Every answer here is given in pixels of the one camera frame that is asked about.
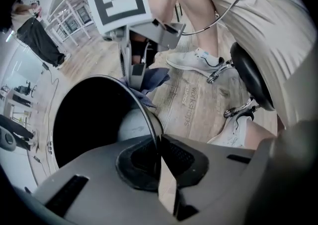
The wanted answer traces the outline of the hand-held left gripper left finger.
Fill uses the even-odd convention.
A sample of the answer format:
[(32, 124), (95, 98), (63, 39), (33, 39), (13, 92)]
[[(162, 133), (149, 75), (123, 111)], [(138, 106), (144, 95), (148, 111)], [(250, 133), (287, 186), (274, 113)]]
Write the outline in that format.
[(145, 140), (136, 137), (89, 150), (48, 177), (33, 193), (41, 204), (49, 201), (73, 176), (88, 179), (64, 215), (78, 225), (172, 225), (174, 217), (154, 192), (128, 186), (117, 174), (120, 152)]

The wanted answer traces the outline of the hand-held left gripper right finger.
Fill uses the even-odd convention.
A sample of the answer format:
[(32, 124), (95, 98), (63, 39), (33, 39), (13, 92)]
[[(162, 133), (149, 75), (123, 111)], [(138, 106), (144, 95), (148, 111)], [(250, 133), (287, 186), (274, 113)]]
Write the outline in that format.
[(160, 151), (176, 180), (174, 212), (160, 225), (245, 225), (258, 184), (258, 151), (162, 135)]

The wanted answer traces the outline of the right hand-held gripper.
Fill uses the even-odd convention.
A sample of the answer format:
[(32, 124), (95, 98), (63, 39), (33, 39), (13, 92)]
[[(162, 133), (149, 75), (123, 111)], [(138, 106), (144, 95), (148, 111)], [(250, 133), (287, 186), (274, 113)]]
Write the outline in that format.
[(156, 50), (165, 51), (176, 48), (185, 24), (164, 24), (153, 18), (148, 0), (87, 1), (102, 37), (120, 44), (120, 63), (127, 85), (131, 88), (140, 88), (146, 64), (132, 65), (130, 32), (152, 41)]

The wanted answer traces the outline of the dark blue cloth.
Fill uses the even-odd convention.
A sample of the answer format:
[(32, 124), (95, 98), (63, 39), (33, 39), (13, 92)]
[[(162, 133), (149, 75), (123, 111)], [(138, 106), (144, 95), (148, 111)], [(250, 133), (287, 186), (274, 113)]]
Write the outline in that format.
[(168, 72), (168, 68), (147, 69), (144, 74), (141, 88), (139, 90), (130, 88), (130, 90), (146, 107), (155, 108), (156, 106), (147, 97), (147, 94), (170, 79)]

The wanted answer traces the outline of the black round bucket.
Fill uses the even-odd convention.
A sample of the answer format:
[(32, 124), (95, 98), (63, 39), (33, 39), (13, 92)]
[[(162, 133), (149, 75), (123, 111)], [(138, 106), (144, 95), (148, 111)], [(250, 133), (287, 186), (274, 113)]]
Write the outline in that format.
[(120, 80), (93, 75), (75, 84), (64, 96), (54, 120), (53, 153), (58, 168), (81, 154), (136, 137), (151, 138), (162, 125)]

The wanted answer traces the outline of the person's left grey shoe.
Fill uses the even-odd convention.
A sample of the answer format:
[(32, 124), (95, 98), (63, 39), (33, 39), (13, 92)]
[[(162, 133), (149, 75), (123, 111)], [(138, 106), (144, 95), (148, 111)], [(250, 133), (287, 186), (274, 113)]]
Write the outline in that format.
[(224, 147), (244, 148), (248, 120), (251, 120), (251, 117), (244, 115), (228, 118), (222, 131), (207, 143)]

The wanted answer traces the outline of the person's grey shoe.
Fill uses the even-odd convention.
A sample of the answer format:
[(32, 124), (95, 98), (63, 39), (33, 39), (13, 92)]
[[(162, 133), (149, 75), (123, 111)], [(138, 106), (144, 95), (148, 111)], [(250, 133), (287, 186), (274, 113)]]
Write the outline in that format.
[(215, 57), (198, 48), (190, 52), (175, 52), (166, 56), (166, 62), (179, 70), (196, 71), (205, 77), (216, 72), (224, 63), (222, 57)]
[(207, 143), (224, 147), (244, 148), (248, 120), (251, 120), (251, 117), (244, 115), (228, 118), (222, 131)]

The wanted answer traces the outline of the person's right grey shoe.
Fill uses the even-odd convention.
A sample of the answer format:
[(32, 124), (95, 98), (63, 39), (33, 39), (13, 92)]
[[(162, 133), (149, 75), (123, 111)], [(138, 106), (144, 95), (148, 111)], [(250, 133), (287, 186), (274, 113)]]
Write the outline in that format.
[(215, 57), (198, 48), (190, 52), (175, 52), (166, 56), (166, 62), (179, 70), (196, 71), (205, 77), (216, 72), (224, 63), (222, 57)]

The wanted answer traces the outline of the person's left leg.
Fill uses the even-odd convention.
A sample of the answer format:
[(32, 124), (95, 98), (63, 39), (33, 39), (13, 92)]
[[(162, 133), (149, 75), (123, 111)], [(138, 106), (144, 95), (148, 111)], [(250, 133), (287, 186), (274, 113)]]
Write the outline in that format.
[(274, 138), (271, 132), (264, 127), (248, 119), (246, 121), (246, 135), (244, 140), (244, 146), (247, 149), (256, 150), (263, 139)]

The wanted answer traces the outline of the person's leg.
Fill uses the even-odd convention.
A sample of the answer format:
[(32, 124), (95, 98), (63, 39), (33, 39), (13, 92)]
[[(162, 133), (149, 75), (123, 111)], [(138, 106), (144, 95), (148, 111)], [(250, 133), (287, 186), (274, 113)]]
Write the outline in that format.
[[(190, 20), (195, 31), (199, 31), (216, 20), (211, 0), (177, 0)], [(218, 57), (218, 33), (214, 25), (196, 34), (197, 45), (214, 57)]]
[(248, 119), (246, 121), (246, 135), (244, 140), (244, 146), (247, 149), (256, 150), (263, 139), (274, 138), (271, 132), (264, 127)]

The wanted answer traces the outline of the white metal table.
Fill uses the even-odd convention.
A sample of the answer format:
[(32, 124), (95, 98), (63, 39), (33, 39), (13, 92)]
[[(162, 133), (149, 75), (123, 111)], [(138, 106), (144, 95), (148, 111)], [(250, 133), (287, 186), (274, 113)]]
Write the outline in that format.
[(10, 89), (8, 92), (3, 91), (1, 94), (2, 114), (15, 122), (26, 124), (29, 123), (33, 109), (33, 100), (27, 100), (22, 97), (22, 94), (18, 93), (14, 89)]
[[(85, 9), (88, 16), (88, 22), (84, 22), (82, 19), (79, 13), (79, 9), (81, 8)], [(78, 25), (78, 28), (74, 31), (71, 31), (71, 28), (66, 27), (67, 20), (70, 18), (73, 18)], [(68, 46), (65, 44), (67, 39), (70, 39), (75, 46), (79, 45), (74, 39), (76, 32), (82, 31), (88, 39), (91, 39), (86, 28), (94, 24), (94, 21), (87, 0), (62, 0), (55, 10), (47, 17), (47, 20), (48, 25), (45, 27), (45, 31), (57, 46), (65, 52), (69, 50)]]

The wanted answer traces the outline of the person's right leg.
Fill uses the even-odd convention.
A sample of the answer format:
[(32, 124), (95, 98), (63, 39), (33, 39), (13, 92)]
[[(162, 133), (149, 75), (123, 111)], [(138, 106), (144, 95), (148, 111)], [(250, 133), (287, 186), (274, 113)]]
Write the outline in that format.
[[(211, 0), (177, 0), (190, 20), (195, 31), (199, 31), (216, 20)], [(214, 57), (218, 57), (218, 33), (214, 25), (196, 34), (197, 45)]]

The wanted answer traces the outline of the black office chair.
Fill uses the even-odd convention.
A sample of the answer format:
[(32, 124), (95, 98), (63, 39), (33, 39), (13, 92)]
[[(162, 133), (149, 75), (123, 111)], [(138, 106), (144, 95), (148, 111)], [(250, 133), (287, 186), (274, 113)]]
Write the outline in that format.
[(17, 95), (19, 93), (33, 98), (33, 94), (35, 92), (36, 87), (37, 85), (31, 87), (31, 82), (26, 81), (26, 86), (20, 85), (14, 88), (14, 95)]

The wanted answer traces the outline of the black stool with chrome legs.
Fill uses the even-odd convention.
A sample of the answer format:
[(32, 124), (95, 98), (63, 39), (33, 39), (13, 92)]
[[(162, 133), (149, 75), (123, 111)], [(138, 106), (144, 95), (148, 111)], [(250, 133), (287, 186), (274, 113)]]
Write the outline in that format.
[(225, 65), (220, 67), (216, 72), (212, 73), (207, 78), (207, 83), (213, 83), (222, 72), (235, 69), (245, 84), (249, 99), (246, 103), (239, 107), (233, 107), (224, 112), (225, 118), (231, 118), (240, 112), (243, 115), (254, 118), (253, 113), (258, 108), (263, 108), (266, 111), (274, 111), (273, 102), (268, 91), (268, 88), (259, 72), (256, 63), (250, 55), (237, 43), (234, 42), (230, 49), (231, 59)]

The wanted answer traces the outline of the beige shorts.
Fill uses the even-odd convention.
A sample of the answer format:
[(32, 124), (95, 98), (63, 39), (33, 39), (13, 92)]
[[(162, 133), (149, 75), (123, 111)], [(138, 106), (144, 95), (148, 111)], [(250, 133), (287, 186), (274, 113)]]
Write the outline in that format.
[(211, 0), (256, 63), (285, 126), (318, 119), (317, 31), (301, 0)]

